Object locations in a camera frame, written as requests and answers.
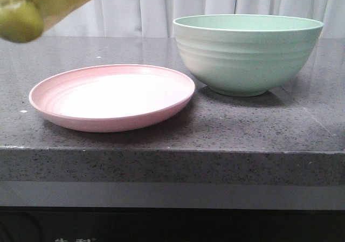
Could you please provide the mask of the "yellow banana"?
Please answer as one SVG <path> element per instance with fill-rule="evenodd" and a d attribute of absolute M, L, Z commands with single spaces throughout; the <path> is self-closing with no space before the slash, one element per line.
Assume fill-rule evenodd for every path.
<path fill-rule="evenodd" d="M 1 38 L 27 43 L 90 0 L 1 0 Z"/>

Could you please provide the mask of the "pink round plate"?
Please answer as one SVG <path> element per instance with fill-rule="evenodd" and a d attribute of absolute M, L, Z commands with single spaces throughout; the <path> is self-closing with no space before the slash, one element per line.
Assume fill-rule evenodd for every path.
<path fill-rule="evenodd" d="M 71 70 L 30 91 L 41 116 L 82 132 L 122 132 L 151 126 L 180 112 L 195 91 L 185 74 L 152 65 L 116 64 Z"/>

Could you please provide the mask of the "green ribbed bowl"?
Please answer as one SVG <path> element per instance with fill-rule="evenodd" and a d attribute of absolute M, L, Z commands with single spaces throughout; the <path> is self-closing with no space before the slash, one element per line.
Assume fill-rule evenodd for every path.
<path fill-rule="evenodd" d="M 323 29 L 318 20 L 248 14 L 173 22 L 180 56 L 200 82 L 230 96 L 256 96 L 303 68 Z"/>

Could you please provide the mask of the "white curtain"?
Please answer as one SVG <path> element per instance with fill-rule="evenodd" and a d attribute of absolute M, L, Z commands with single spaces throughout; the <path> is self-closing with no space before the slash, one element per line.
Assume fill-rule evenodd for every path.
<path fill-rule="evenodd" d="M 172 37 L 176 18 L 231 13 L 311 18 L 322 37 L 344 37 L 344 0 L 92 0 L 46 35 Z"/>

